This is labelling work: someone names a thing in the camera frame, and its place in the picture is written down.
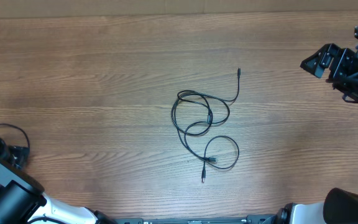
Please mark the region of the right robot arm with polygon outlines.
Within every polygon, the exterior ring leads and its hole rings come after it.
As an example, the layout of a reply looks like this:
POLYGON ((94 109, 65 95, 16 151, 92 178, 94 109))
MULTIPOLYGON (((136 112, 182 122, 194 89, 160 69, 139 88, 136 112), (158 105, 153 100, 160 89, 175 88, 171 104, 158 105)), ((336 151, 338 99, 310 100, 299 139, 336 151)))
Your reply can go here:
MULTIPOLYGON (((358 26, 354 28, 354 37, 358 40, 358 26)), ((326 44, 304 59, 300 67, 317 78, 329 69, 327 82, 343 94, 346 103, 358 104, 358 45, 351 50, 326 44)), ((274 215, 249 215, 242 222, 358 223, 358 194, 333 188, 321 203, 289 203, 274 215)))

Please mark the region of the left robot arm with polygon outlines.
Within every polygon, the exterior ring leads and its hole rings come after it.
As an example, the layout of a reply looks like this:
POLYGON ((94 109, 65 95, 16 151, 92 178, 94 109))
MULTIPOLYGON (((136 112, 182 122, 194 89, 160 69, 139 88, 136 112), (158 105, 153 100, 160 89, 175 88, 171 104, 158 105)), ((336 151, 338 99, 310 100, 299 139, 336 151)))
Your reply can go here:
POLYGON ((30 143, 8 145, 0 137, 0 223, 112 223, 117 221, 86 207, 74 207, 45 194, 27 175, 30 143))

